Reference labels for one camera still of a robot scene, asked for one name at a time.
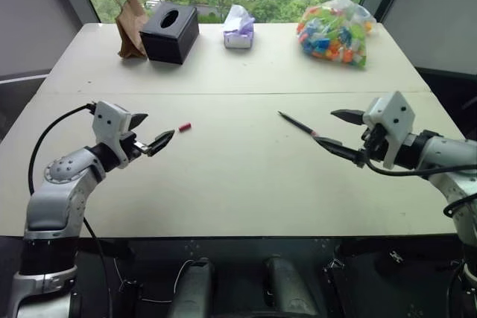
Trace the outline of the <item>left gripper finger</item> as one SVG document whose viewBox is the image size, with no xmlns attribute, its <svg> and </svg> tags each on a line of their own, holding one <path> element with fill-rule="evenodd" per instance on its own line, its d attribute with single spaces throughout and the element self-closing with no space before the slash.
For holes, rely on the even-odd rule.
<svg viewBox="0 0 477 318">
<path fill-rule="evenodd" d="M 128 131 L 132 131 L 137 128 L 146 118 L 148 117 L 147 113 L 134 113 L 130 117 L 130 123 L 128 125 Z"/>
<path fill-rule="evenodd" d="M 172 140 L 175 134 L 175 130 L 168 130 L 157 136 L 149 145 L 146 150 L 147 156 L 155 156 L 162 149 L 164 149 L 168 143 Z"/>
</svg>

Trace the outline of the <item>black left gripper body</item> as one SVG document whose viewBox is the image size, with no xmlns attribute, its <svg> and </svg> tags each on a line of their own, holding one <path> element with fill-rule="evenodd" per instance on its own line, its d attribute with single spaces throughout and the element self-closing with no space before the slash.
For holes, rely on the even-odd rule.
<svg viewBox="0 0 477 318">
<path fill-rule="evenodd" d="M 149 154 L 149 147 L 136 140 L 137 135 L 133 131 L 128 131 L 120 138 L 120 147 L 123 158 L 120 159 L 122 165 L 128 165 L 142 155 Z"/>
</svg>

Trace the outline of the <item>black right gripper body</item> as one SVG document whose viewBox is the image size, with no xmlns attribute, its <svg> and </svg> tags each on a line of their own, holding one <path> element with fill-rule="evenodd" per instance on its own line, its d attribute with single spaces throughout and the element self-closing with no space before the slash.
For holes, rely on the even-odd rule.
<svg viewBox="0 0 477 318">
<path fill-rule="evenodd" d="M 376 124 L 373 129 L 367 128 L 361 139 L 364 141 L 363 148 L 358 151 L 356 165 L 363 168 L 366 159 L 382 162 L 388 150 L 385 139 L 386 129 L 381 124 Z"/>
</svg>

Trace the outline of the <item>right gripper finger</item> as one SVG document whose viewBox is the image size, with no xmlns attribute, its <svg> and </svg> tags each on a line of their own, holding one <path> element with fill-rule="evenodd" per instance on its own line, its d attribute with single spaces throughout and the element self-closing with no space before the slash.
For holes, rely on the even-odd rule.
<svg viewBox="0 0 477 318">
<path fill-rule="evenodd" d="M 364 111 L 361 111 L 361 110 L 338 109 L 338 110 L 331 111 L 330 114 L 351 124 L 355 124 L 355 125 L 364 124 L 364 120 L 363 120 Z"/>
<path fill-rule="evenodd" d="M 340 141 L 323 136 L 315 136 L 314 140 L 325 150 L 342 159 L 351 161 L 354 165 L 362 164 L 362 152 L 342 145 Z"/>
</svg>

